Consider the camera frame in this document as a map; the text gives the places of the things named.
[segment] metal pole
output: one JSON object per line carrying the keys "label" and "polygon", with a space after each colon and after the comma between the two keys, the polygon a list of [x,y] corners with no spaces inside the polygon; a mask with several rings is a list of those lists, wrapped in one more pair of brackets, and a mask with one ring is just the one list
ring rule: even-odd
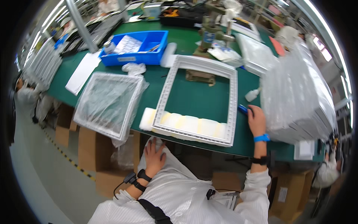
{"label": "metal pole", "polygon": [[93,43],[90,33],[87,28],[84,26],[84,22],[81,18],[81,14],[79,13],[77,6],[74,3],[74,0],[66,0],[67,7],[71,13],[72,20],[77,26],[78,32],[83,38],[84,42],[87,44],[89,51],[95,53],[98,51],[97,45]]}
{"label": "metal pole", "polygon": [[[126,1],[125,0],[118,0],[118,4],[119,4],[120,11],[124,11],[124,9],[126,8]],[[127,22],[128,21],[128,12],[127,12],[127,10],[122,12],[121,15],[122,15],[122,19],[124,20],[124,22]]]}

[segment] glue bottle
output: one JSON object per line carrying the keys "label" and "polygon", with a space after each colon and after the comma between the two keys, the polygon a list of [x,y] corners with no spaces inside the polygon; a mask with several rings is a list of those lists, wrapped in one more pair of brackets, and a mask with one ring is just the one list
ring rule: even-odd
{"label": "glue bottle", "polygon": [[253,101],[254,99],[256,99],[257,95],[260,93],[261,88],[258,88],[256,90],[250,90],[246,95],[245,95],[245,99],[248,102]]}

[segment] factory floor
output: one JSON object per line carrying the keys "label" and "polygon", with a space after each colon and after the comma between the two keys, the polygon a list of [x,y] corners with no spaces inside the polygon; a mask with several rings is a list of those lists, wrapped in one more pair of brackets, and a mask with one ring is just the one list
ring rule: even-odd
{"label": "factory floor", "polygon": [[[17,110],[15,143],[10,148],[17,179],[41,223],[85,224],[98,204],[108,199],[98,195],[95,182],[63,156],[66,154],[78,164],[78,132],[71,132],[69,147],[60,147],[63,154],[51,141],[54,134],[53,129],[42,130],[31,123],[28,114]],[[243,189],[247,167],[225,161],[226,158],[232,156],[213,152],[210,159],[212,170],[237,173]],[[272,217],[269,223],[281,221]]]}

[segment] white cap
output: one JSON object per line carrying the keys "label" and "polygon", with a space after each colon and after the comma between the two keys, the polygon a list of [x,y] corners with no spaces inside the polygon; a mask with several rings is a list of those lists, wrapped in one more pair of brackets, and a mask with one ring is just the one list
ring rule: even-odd
{"label": "white cap", "polygon": [[66,23],[68,23],[71,20],[72,20],[71,17],[64,18],[60,24],[60,27],[63,27]]}

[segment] hand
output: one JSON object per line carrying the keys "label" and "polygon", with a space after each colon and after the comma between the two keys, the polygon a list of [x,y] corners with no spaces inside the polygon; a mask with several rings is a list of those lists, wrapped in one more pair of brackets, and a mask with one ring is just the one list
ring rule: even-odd
{"label": "hand", "polygon": [[155,143],[156,138],[153,138],[153,142],[149,141],[148,145],[144,147],[145,162],[147,163],[145,174],[150,178],[153,178],[159,172],[159,170],[161,170],[166,159],[166,154],[161,154],[163,148],[165,147],[165,142],[161,145],[158,152],[155,151]]}
{"label": "hand", "polygon": [[254,137],[266,133],[266,118],[260,107],[249,105],[251,110],[247,110],[248,125]]}

